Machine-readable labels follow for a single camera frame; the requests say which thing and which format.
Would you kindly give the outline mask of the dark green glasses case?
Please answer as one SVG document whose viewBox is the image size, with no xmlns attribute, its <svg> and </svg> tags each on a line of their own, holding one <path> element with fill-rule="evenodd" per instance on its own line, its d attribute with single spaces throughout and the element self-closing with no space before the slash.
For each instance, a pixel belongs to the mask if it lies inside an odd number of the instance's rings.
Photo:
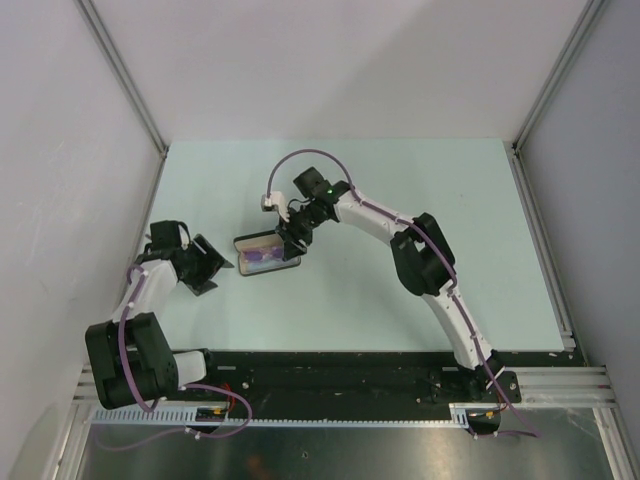
<svg viewBox="0 0 640 480">
<path fill-rule="evenodd" d="M 301 265 L 300 257 L 284 260 L 284 242 L 274 230 L 236 237 L 233 246 L 238 254 L 239 273 L 244 277 Z"/>
</svg>

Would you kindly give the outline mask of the light blue cleaning cloth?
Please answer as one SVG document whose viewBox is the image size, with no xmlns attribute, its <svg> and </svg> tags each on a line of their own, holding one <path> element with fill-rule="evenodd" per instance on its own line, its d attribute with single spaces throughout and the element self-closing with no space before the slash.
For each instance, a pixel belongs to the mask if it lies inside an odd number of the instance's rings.
<svg viewBox="0 0 640 480">
<path fill-rule="evenodd" d="M 295 268 L 300 264 L 298 260 L 281 261 L 267 260 L 260 262 L 247 262 L 242 267 L 242 274 L 245 276 L 258 275 L 288 268 Z"/>
</svg>

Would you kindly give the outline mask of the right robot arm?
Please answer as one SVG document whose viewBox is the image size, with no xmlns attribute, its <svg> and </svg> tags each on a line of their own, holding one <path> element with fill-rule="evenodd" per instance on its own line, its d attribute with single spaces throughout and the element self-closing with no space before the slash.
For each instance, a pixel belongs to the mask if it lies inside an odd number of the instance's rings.
<svg viewBox="0 0 640 480">
<path fill-rule="evenodd" d="M 272 185 L 267 185 L 262 209 L 278 213 L 276 232 L 284 242 L 284 258 L 307 253 L 313 230 L 326 221 L 344 223 L 380 240 L 392 252 L 396 275 L 411 294 L 423 299 L 435 314 L 464 371 L 463 393 L 484 401 L 496 390 L 504 366 L 481 334 L 459 289 L 455 257 L 435 218 L 427 213 L 408 217 L 364 196 L 349 179 L 330 184 L 315 168 L 300 174 L 294 185 L 306 203 L 295 209 Z"/>
</svg>

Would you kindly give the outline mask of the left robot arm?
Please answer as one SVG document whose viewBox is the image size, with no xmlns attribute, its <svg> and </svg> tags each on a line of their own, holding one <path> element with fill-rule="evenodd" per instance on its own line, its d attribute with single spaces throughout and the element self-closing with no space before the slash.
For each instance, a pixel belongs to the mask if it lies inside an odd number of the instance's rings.
<svg viewBox="0 0 640 480">
<path fill-rule="evenodd" d="M 204 236 L 178 220 L 150 225 L 143 251 L 129 267 L 127 290 L 111 318 L 85 332 L 85 344 L 101 406 L 131 405 L 151 413 L 158 402 L 186 386 L 197 398 L 214 397 L 221 376 L 199 350 L 175 353 L 158 317 L 180 284 L 196 297 L 217 287 L 213 277 L 232 264 Z"/>
</svg>

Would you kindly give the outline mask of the pink transparent sunglasses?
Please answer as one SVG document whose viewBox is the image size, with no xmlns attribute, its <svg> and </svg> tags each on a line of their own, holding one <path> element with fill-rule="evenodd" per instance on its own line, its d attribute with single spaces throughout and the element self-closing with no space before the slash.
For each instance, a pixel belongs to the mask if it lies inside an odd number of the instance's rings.
<svg viewBox="0 0 640 480">
<path fill-rule="evenodd" d="M 268 261 L 281 261 L 283 256 L 282 247 L 272 246 L 266 248 L 245 250 L 244 258 L 250 263 L 262 263 Z"/>
</svg>

